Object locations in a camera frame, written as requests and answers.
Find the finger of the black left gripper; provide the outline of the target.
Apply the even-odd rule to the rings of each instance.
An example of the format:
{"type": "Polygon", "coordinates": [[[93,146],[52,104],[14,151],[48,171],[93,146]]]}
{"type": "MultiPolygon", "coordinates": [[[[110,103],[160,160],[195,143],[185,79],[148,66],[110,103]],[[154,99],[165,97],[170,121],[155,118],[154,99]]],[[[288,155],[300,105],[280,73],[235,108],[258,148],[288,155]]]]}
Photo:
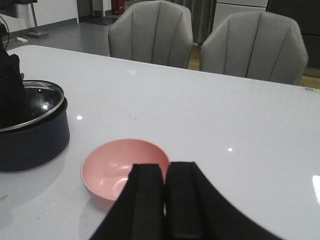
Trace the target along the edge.
{"type": "Polygon", "coordinates": [[[18,55],[9,55],[0,43],[0,128],[16,125],[24,108],[26,91],[18,55]]]}

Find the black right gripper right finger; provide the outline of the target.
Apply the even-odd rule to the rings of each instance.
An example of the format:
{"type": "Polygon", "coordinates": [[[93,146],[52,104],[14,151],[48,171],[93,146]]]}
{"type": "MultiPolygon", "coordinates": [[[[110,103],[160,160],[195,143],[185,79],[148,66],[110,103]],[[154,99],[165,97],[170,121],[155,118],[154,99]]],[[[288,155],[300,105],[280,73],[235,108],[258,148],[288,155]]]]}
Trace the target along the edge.
{"type": "Polygon", "coordinates": [[[210,183],[195,162],[173,162],[166,173],[169,240],[277,240],[210,183]]]}

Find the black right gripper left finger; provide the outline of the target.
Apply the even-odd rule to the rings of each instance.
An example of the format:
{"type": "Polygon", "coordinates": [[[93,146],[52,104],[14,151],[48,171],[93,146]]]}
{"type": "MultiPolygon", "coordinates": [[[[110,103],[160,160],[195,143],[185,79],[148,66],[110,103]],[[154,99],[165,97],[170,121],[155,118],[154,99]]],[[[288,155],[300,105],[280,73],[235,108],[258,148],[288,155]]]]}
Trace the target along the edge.
{"type": "Polygon", "coordinates": [[[162,240],[164,181],[158,164],[134,164],[92,240],[162,240]]]}

